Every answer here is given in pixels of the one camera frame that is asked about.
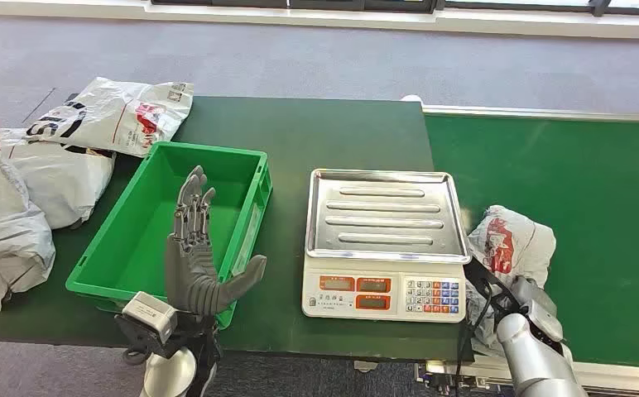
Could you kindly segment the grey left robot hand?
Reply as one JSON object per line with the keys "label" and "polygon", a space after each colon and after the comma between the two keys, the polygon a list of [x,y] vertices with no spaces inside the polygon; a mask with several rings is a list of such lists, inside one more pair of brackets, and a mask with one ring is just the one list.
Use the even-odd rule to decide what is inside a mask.
{"label": "grey left robot hand", "polygon": [[242,298],[262,280],[267,266],[266,256],[255,255],[241,274],[223,283],[219,280],[209,235],[216,190],[204,189],[206,184],[204,169],[197,165],[180,187],[164,260],[168,304],[199,316],[221,313]]}

